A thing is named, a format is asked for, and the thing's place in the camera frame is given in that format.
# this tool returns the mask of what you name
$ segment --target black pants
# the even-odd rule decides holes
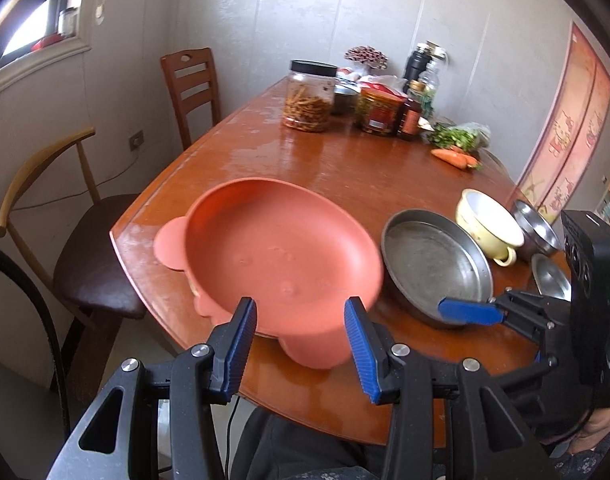
[[[384,446],[341,440],[256,408],[243,430],[229,478],[281,480],[312,471],[357,467],[364,474],[355,471],[353,478],[377,478],[384,456]]]

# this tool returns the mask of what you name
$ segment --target black thermos bottle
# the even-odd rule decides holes
[[[418,76],[427,68],[427,64],[432,60],[432,48],[426,43],[419,43],[416,45],[416,50],[412,52],[412,55],[407,59],[407,65],[405,66],[405,75],[403,77],[407,79],[403,91],[407,92],[410,81],[418,80]]]

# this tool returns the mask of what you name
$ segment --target jar on window sill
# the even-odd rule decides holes
[[[354,122],[368,134],[389,137],[394,132],[397,115],[404,97],[363,88],[356,104]]]
[[[334,104],[336,66],[315,61],[291,62],[281,123],[303,132],[324,132]]]

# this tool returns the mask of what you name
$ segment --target shallow metal pan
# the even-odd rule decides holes
[[[479,246],[437,213],[408,209],[392,216],[383,229],[381,251],[398,299],[431,326],[463,324],[441,317],[442,298],[486,301],[493,294],[492,273]]]

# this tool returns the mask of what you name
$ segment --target spice jar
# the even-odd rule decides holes
[[[292,61],[281,123],[303,132],[324,132],[334,103],[334,65]]]
[[[420,130],[418,120],[423,113],[420,96],[424,88],[425,85],[418,81],[412,81],[409,84],[408,97],[401,107],[402,113],[399,115],[400,121],[397,123],[396,134],[399,139],[413,140],[418,138]]]
[[[404,97],[363,88],[356,104],[355,124],[368,134],[387,137],[393,132],[403,102]]]

